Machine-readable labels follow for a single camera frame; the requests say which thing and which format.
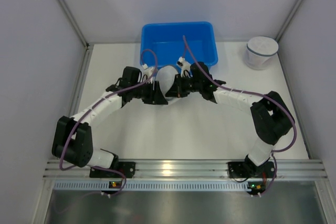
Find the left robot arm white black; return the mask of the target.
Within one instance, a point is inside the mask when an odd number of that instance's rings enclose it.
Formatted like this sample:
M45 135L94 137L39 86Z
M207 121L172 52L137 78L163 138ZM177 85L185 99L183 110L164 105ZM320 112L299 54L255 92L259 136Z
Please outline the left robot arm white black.
M60 159L59 168L66 170L63 162L71 168L85 166L118 173L118 156L99 148L92 136L92 129L113 112L123 108L132 99L140 99L149 105L167 105L160 84L155 80L156 67L125 67L122 77L93 104L73 116L62 116L56 126L52 155Z

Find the white mesh laundry bag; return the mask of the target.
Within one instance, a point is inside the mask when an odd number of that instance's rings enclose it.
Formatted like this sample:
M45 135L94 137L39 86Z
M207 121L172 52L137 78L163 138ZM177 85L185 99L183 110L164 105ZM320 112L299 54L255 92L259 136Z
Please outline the white mesh laundry bag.
M167 98L165 95L172 87L174 83L175 75L179 72L177 69L172 65L167 65L162 67L155 77L155 80L159 82L160 89L166 100L168 101L169 105L173 104L177 101L177 98Z
M252 69L263 70L268 67L278 50L279 45L273 38L256 36L247 42L244 61Z

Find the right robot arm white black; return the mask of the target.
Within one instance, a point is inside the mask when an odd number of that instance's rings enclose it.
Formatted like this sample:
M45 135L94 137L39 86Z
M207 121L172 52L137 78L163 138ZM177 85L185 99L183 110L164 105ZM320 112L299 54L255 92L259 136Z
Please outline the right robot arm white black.
M247 177L262 172L271 155L276 152L275 145L290 130L297 135L295 120L277 92L260 94L227 88L224 81L212 78L203 62L190 64L180 58L177 65L181 73L175 75L166 97L184 98L192 92L198 92L207 101L231 106L252 117L258 137L242 164L241 170Z

